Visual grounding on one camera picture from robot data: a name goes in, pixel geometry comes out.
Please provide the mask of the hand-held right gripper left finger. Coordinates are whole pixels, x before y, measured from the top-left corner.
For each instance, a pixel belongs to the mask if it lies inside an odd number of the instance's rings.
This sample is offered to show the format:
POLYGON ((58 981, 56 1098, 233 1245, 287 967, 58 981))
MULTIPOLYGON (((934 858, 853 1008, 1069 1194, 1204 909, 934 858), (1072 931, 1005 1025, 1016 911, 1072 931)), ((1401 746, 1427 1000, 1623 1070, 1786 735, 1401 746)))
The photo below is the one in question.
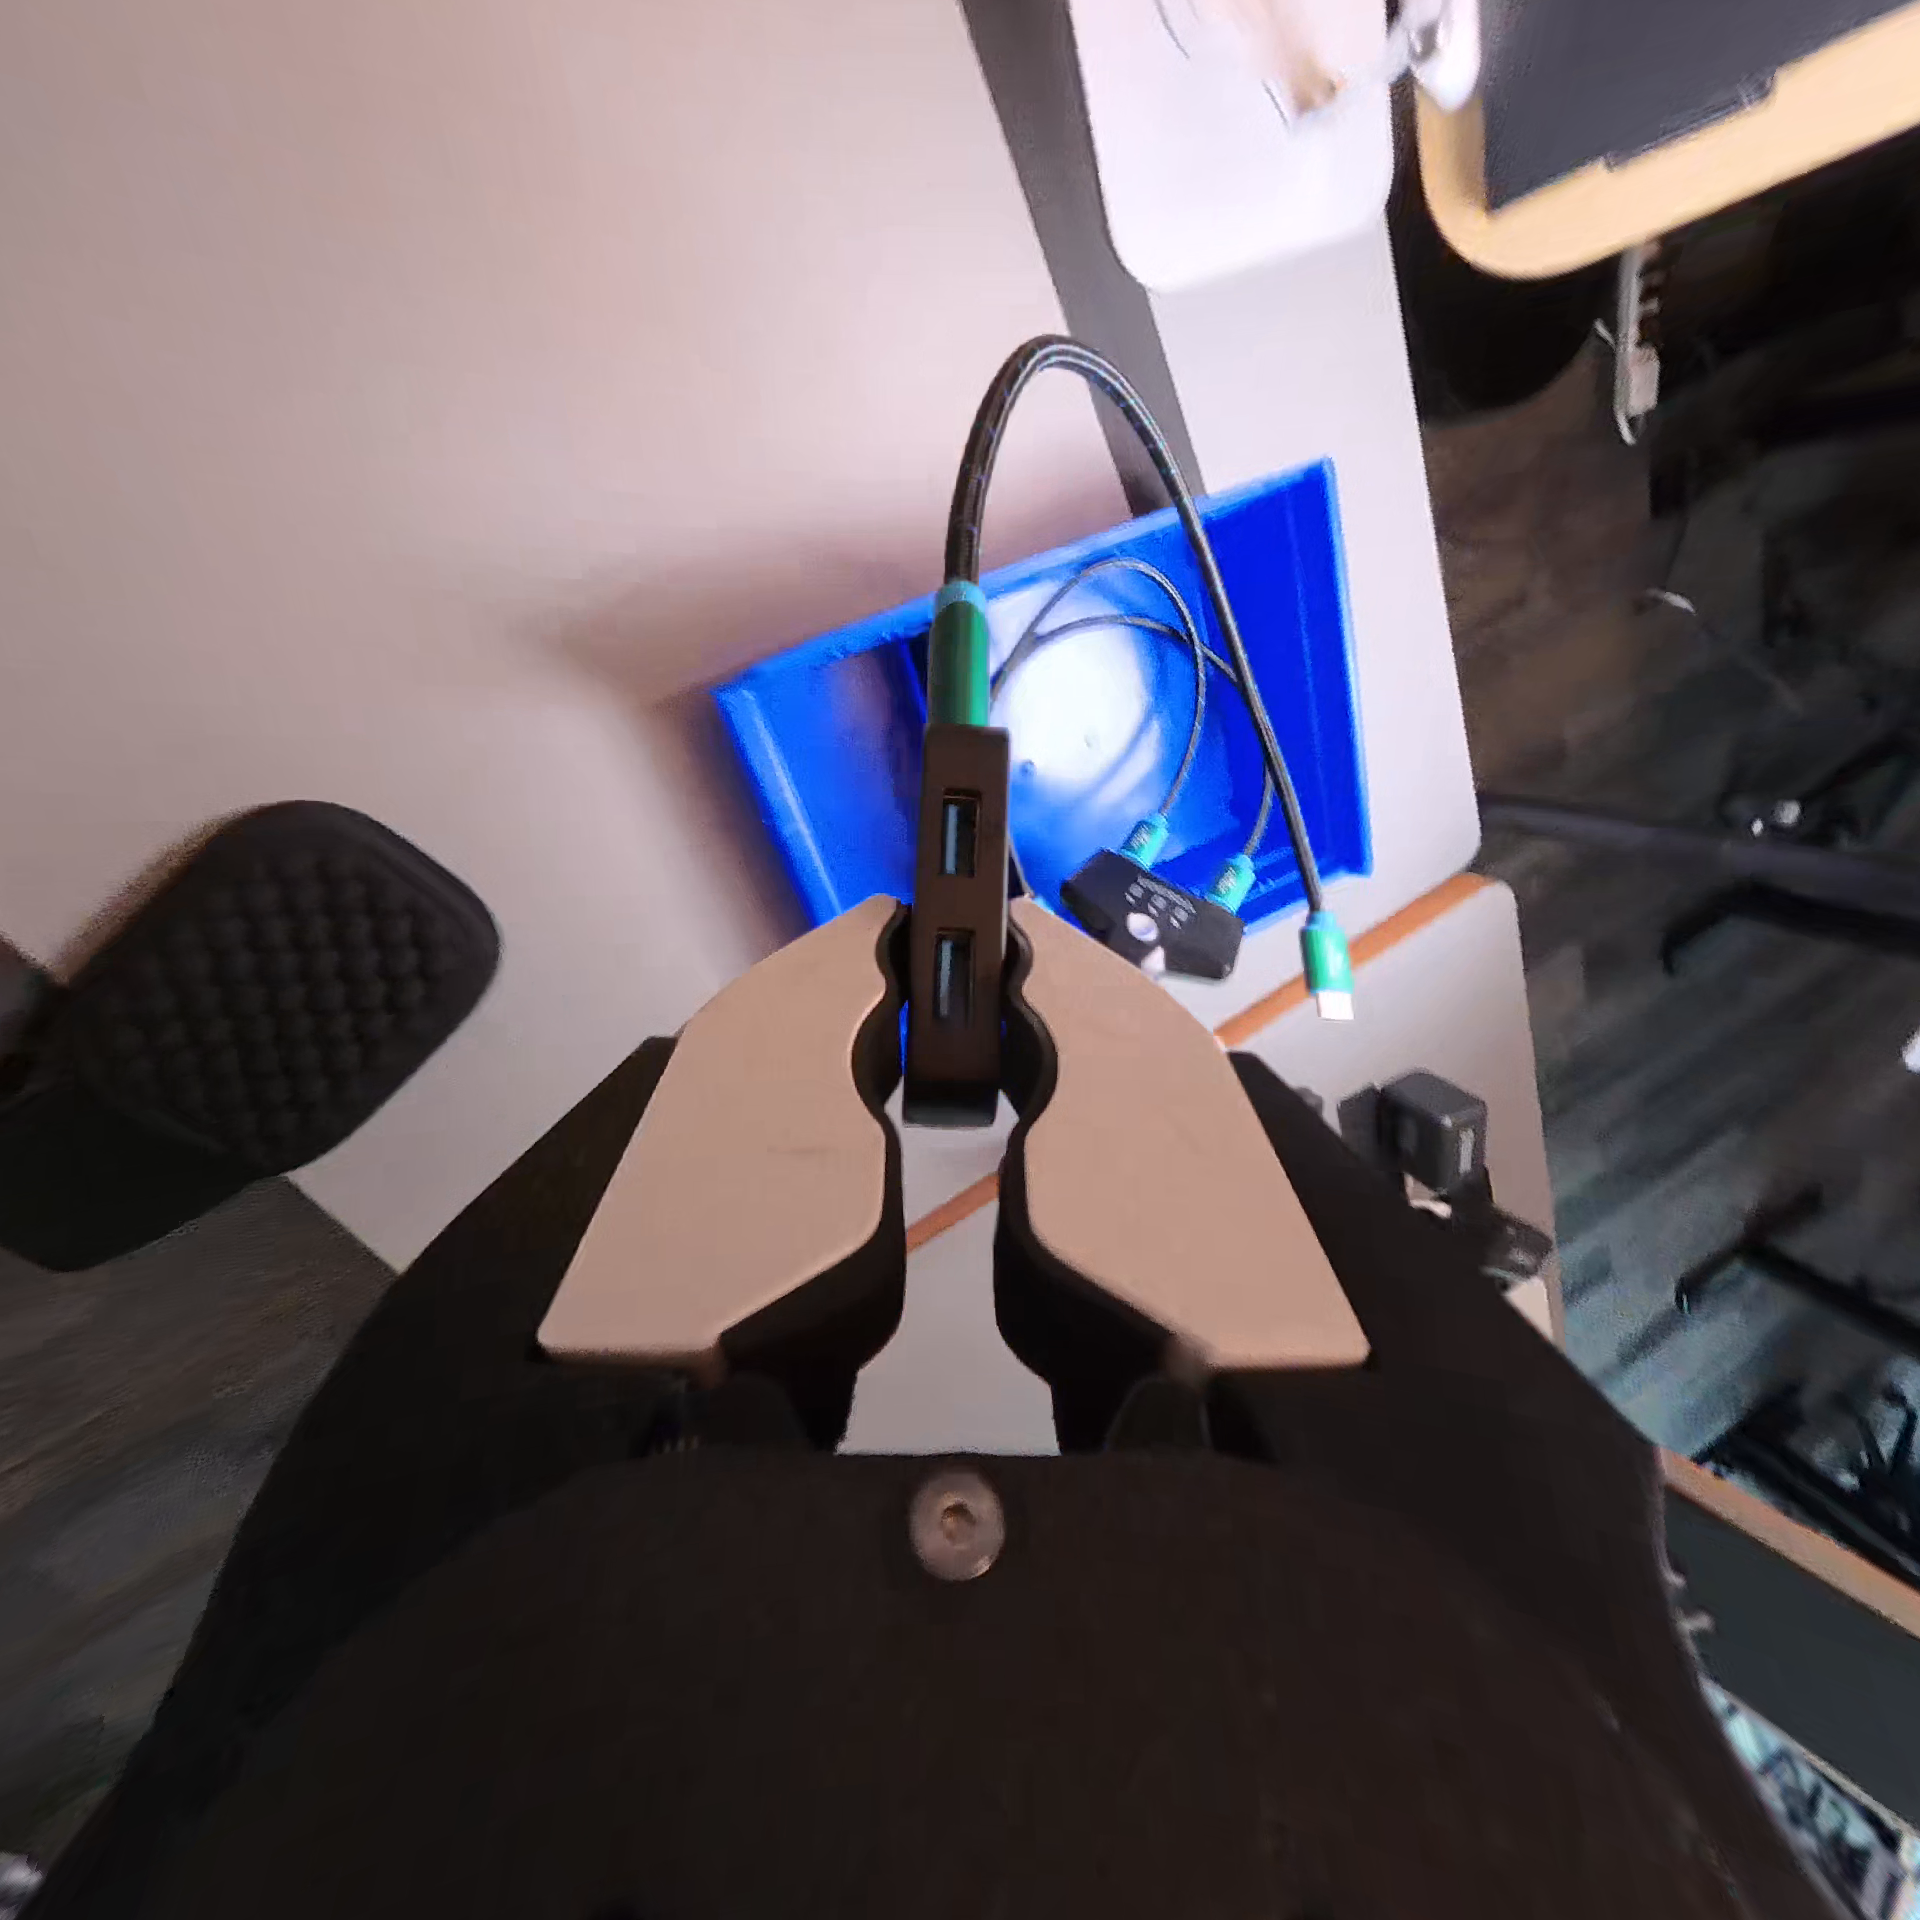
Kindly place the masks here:
POLYGON ((874 896, 715 991, 661 1070, 537 1327, 559 1362, 773 1379, 846 1412, 900 1326, 896 946, 874 896))

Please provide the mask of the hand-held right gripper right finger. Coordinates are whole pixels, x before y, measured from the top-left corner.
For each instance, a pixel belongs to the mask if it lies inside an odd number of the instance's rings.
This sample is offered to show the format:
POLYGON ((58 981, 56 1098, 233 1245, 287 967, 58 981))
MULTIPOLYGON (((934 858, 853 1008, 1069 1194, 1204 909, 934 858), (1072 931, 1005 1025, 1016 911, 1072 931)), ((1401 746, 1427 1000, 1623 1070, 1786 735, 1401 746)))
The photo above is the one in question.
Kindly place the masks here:
POLYGON ((1162 984, 1009 908, 994 1312, 1057 1403, 1331 1373, 1368 1333, 1228 1050, 1162 984))

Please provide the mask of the blue storage bin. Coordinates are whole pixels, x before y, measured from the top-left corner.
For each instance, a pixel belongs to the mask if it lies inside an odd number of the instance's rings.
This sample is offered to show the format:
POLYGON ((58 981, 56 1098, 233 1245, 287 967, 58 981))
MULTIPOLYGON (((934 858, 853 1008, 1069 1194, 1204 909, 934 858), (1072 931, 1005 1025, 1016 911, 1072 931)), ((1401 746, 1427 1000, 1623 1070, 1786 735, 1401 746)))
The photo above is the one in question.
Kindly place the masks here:
MULTIPOLYGON (((1319 459, 1205 496, 1222 584, 1288 762, 1323 884, 1373 868, 1335 467, 1319 459)), ((1306 902, 1283 813, 1259 835, 1266 762, 1222 666, 1231 654, 1188 536, 1166 508, 983 575, 990 662, 1009 735, 1009 834, 1052 909, 1095 851, 1162 810, 1153 869, 1202 893, 1231 855, 1254 877, 1247 930, 1306 902)), ((714 701, 811 923, 874 893, 907 899, 931 599, 814 635, 721 683, 714 701)))

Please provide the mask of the black usb hub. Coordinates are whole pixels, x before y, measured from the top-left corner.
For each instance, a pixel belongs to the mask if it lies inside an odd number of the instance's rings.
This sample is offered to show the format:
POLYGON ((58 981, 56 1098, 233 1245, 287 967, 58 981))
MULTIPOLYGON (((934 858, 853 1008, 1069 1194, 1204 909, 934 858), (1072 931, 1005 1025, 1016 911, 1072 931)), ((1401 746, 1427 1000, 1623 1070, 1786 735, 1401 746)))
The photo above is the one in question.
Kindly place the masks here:
POLYGON ((1005 731, 965 723, 925 728, 904 985, 902 1118, 907 1125, 979 1130, 996 1116, 1008 804, 1005 731))

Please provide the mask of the small black adapter box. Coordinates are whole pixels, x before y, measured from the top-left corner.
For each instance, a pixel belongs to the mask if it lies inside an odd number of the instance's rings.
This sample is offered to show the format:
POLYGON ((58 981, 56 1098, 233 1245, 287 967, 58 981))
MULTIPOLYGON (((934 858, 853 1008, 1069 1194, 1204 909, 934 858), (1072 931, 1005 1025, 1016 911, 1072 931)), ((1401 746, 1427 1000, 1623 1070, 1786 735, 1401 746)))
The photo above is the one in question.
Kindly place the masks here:
POLYGON ((1333 1125, 1368 1164, 1444 1202, 1487 1202, 1485 1102, 1427 1068, 1341 1098, 1333 1125))

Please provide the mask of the white metal stand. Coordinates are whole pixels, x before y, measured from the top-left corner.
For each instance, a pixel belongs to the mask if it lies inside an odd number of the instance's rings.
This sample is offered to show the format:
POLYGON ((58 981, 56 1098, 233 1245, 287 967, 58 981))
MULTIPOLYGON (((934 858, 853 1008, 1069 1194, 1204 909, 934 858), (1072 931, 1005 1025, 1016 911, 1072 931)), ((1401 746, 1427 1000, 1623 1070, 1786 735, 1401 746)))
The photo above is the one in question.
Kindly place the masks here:
POLYGON ((1116 257, 1177 294, 1368 228, 1393 176, 1387 4, 1069 1, 1116 257))

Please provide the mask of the black board with wooden edge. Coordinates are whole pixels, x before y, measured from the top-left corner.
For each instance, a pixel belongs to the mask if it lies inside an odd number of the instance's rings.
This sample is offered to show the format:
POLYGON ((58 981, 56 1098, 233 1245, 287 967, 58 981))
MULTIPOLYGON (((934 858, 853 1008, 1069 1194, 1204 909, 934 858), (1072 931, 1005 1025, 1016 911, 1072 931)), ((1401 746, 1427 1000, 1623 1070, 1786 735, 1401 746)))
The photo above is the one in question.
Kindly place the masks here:
POLYGON ((1545 280, 1916 131, 1917 5, 1450 4, 1413 92, 1421 198, 1478 274, 1545 280))

